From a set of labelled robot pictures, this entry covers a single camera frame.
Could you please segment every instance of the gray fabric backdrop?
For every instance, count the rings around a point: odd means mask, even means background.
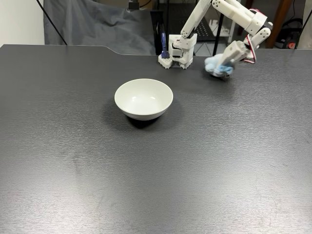
[[[154,55],[150,12],[126,9],[91,0],[45,0],[44,8],[69,45],[107,46],[120,54]],[[44,17],[46,45],[61,45],[47,17]]]

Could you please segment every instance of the blue cloth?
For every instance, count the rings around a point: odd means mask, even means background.
[[[216,77],[228,76],[232,74],[234,69],[232,63],[216,67],[219,60],[222,58],[222,55],[223,54],[218,54],[205,59],[205,70]]]

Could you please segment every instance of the white bowl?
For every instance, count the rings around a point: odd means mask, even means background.
[[[129,81],[115,93],[116,105],[125,115],[137,120],[151,120],[161,116],[173,98],[171,89],[154,79]]]

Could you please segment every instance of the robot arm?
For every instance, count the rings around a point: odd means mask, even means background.
[[[170,58],[162,58],[161,56],[158,58],[158,61],[165,68],[169,68],[173,61],[176,61],[182,68],[186,69],[193,62],[194,46],[197,40],[197,34],[194,33],[194,30],[210,6],[232,19],[249,33],[243,42],[233,41],[225,49],[216,67],[228,63],[235,65],[242,60],[255,62],[254,51],[271,34],[272,23],[267,22],[267,17],[257,10],[255,10],[255,13],[248,10],[236,0],[200,0],[182,28],[181,34],[169,35]],[[218,72],[211,73],[219,77],[225,75],[223,72],[220,74]]]

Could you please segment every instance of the dark gray table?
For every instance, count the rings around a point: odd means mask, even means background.
[[[0,233],[311,233],[312,51],[228,82],[104,47],[0,48]],[[115,105],[154,78],[156,121]]]

